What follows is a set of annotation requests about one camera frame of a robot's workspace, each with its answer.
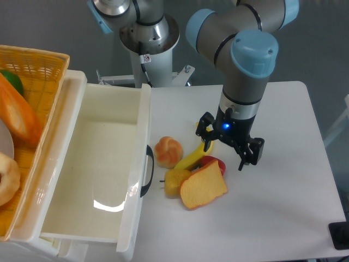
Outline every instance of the gray floor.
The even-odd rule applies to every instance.
[[[69,69],[85,72],[92,83],[97,82],[96,69],[104,76],[132,74],[118,35],[102,34],[86,2],[2,0],[0,44],[67,53],[71,57]],[[223,13],[232,7],[230,0],[165,1],[166,12],[177,20],[182,33],[173,52],[173,69],[194,66],[194,85],[222,84],[224,79],[186,42],[186,23],[198,9]],[[349,1],[300,0],[297,19],[274,33],[279,55],[271,81],[298,80],[307,85],[323,135],[344,111],[344,97],[349,94],[348,30]],[[338,189],[349,192],[349,128],[327,153]]]

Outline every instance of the yellow banana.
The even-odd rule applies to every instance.
[[[187,169],[190,171],[194,170],[199,165],[200,159],[203,156],[210,154],[213,147],[213,141],[210,142],[210,145],[206,152],[203,150],[204,145],[205,144],[201,142],[196,150],[194,150],[190,155],[179,161],[173,169]]]

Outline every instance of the toy bread roll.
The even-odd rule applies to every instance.
[[[17,162],[0,152],[0,206],[13,198],[20,187],[20,169]]]
[[[170,136],[164,136],[155,145],[154,154],[158,166],[172,169],[183,156],[182,145]]]

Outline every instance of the green fruit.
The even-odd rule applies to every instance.
[[[21,96],[24,95],[24,89],[21,79],[18,77],[18,75],[10,72],[9,70],[3,69],[0,70],[0,73],[5,76],[7,81],[10,82],[10,84],[21,94]]]

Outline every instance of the white plastic drawer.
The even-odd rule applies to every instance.
[[[57,239],[104,242],[116,245],[122,260],[131,260],[147,153],[152,155],[147,146],[150,97],[148,85],[140,89],[86,85],[71,139],[52,137],[51,145],[57,147],[67,143],[59,138],[69,139],[63,159],[56,160],[61,169],[52,168],[52,163],[50,169],[46,167],[50,153],[56,151],[49,147],[13,240],[51,254]],[[65,109],[57,112],[57,132],[64,131],[61,123],[69,114]]]

